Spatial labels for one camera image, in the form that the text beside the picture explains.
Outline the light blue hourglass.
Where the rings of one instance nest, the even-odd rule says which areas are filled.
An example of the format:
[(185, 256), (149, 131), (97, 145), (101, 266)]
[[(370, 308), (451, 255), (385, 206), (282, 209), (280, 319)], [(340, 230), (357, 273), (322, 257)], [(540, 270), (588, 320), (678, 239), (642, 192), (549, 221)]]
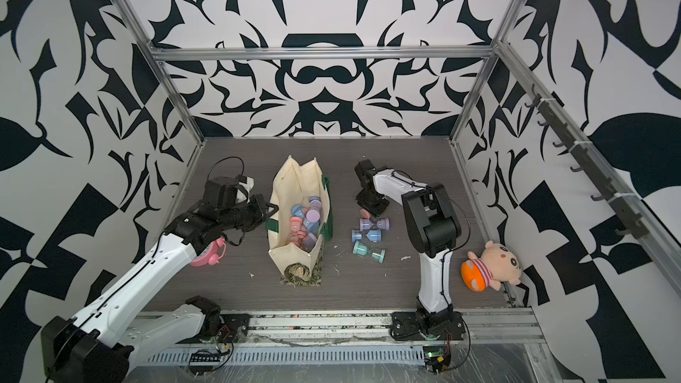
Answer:
[(368, 230), (366, 232), (362, 232), (360, 230), (352, 230), (351, 231), (351, 241), (353, 243), (362, 241), (362, 240), (368, 240), (372, 243), (378, 243), (382, 241), (382, 231), (378, 229), (374, 230)]

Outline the green hourglass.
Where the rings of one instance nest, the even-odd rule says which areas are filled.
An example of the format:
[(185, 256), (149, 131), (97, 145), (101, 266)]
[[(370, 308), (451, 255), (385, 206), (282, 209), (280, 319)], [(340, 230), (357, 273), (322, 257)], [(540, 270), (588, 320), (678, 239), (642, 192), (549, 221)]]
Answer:
[(386, 251), (384, 249), (374, 248), (373, 246), (367, 246), (360, 241), (356, 241), (353, 246), (353, 254), (363, 258), (371, 258), (378, 263), (383, 263), (385, 260)]

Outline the purple hourglass cluster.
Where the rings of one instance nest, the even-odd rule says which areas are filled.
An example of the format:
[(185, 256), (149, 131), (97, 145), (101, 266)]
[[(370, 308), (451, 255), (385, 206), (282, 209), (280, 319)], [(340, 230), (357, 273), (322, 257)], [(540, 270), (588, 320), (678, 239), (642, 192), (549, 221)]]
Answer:
[(323, 203), (319, 197), (310, 197), (305, 218), (309, 223), (318, 223), (322, 217)]

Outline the pink hourglass front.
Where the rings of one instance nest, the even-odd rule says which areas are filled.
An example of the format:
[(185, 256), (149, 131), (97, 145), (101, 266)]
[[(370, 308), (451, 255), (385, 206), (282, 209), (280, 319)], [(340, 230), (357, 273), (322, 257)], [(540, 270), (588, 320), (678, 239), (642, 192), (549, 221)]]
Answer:
[(292, 216), (289, 219), (289, 229), (292, 234), (298, 235), (299, 232), (305, 234), (303, 219), (299, 216)]

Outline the cream canvas tote bag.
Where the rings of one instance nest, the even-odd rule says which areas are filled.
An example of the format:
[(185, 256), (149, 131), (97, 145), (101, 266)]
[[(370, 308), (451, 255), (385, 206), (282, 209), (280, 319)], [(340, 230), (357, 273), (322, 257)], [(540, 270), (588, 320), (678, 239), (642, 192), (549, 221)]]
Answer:
[(301, 164), (289, 156), (274, 177), (271, 203), (278, 212), (267, 222), (269, 256), (281, 281), (317, 287), (333, 238), (330, 180), (315, 159)]

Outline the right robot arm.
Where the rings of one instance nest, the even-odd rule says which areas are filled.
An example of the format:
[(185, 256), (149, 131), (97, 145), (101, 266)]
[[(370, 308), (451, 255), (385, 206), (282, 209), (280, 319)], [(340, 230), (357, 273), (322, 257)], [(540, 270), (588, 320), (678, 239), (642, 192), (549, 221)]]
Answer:
[(420, 257), (417, 308), (391, 314), (390, 336), (398, 342), (462, 340), (464, 320), (450, 295), (450, 260), (462, 229), (446, 189), (416, 182), (394, 168), (377, 168), (368, 160), (360, 161), (355, 172), (362, 186), (358, 205), (374, 217), (391, 201), (401, 205), (409, 241)]

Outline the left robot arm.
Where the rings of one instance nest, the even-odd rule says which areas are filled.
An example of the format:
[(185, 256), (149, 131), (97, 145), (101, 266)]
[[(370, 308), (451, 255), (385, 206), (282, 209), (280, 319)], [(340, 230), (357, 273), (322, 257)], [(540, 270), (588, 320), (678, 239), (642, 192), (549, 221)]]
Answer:
[(220, 307), (202, 296), (131, 328), (147, 303), (179, 271), (222, 260), (230, 230), (247, 234), (278, 213), (251, 193), (250, 177), (216, 177), (201, 200), (177, 216), (143, 259), (104, 294), (69, 319), (55, 317), (41, 331), (44, 374), (53, 382), (121, 382), (130, 371), (168, 347), (223, 327)]

